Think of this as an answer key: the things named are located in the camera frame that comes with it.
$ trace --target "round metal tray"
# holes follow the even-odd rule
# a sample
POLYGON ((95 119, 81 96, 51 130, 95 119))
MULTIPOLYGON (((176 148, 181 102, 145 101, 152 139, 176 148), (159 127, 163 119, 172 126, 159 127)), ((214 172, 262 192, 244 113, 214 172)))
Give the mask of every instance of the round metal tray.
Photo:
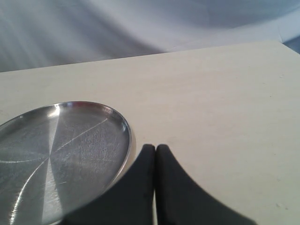
POLYGON ((0 224, 52 224, 100 196, 122 171, 131 131, 92 102, 38 108, 0 126, 0 224))

